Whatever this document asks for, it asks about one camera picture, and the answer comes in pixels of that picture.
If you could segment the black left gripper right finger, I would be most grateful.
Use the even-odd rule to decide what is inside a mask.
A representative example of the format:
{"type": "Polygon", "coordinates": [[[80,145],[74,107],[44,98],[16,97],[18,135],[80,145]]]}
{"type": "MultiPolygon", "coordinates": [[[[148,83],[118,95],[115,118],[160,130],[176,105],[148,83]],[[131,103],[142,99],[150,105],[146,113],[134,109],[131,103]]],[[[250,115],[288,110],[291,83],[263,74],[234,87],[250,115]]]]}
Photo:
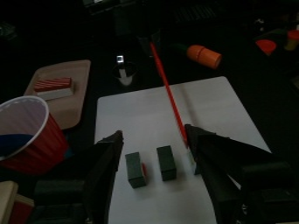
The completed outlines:
{"type": "Polygon", "coordinates": [[[218,224],[274,224],[267,203],[274,188],[271,153],[190,124],[184,129],[218,224]]]}

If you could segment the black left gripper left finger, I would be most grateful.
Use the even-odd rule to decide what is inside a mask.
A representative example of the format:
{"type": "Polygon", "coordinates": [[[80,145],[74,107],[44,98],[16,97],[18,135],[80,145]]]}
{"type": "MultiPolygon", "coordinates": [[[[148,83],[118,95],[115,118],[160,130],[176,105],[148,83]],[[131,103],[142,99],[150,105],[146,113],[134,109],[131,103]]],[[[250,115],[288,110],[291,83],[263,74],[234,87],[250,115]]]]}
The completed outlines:
{"type": "Polygon", "coordinates": [[[102,155],[88,173],[83,191],[83,205],[88,216],[86,224],[108,224],[108,210],[123,140],[123,132],[118,130],[96,143],[102,155]]]}

